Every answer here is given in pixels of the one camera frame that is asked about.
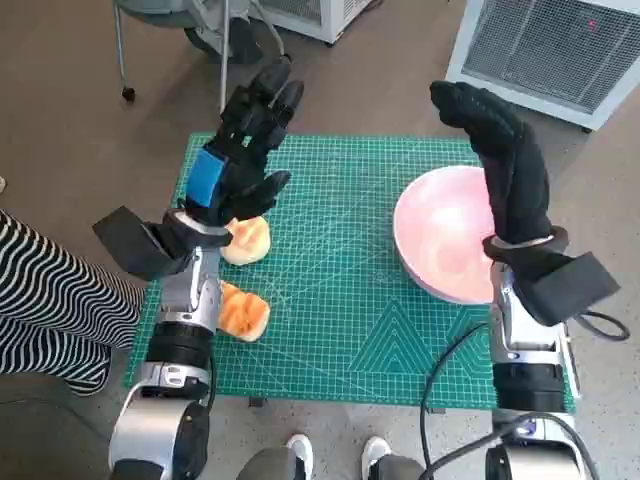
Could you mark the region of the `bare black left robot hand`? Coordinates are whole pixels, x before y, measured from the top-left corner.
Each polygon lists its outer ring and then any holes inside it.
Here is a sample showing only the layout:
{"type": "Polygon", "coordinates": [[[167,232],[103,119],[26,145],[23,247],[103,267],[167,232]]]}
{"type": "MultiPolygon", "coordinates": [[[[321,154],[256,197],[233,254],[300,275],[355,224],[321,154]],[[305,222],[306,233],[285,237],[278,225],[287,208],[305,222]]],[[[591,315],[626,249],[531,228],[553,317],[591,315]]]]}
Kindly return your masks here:
{"type": "Polygon", "coordinates": [[[267,171],[268,155],[287,135],[304,83],[289,80],[286,55],[263,67],[246,86],[236,87],[214,135],[196,155],[182,206],[195,220],[225,226],[273,208],[291,173],[267,171]]]}

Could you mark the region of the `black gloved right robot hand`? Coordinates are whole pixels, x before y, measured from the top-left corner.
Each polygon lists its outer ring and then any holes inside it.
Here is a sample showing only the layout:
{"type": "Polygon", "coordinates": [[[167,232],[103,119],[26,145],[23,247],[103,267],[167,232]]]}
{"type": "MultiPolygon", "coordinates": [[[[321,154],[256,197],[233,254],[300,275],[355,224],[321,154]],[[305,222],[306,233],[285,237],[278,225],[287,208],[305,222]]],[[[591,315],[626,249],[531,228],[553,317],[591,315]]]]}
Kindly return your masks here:
{"type": "Polygon", "coordinates": [[[434,81],[429,90],[441,122],[463,130],[481,161],[496,235],[509,244],[550,236],[548,174],[530,125],[486,89],[434,81]]]}

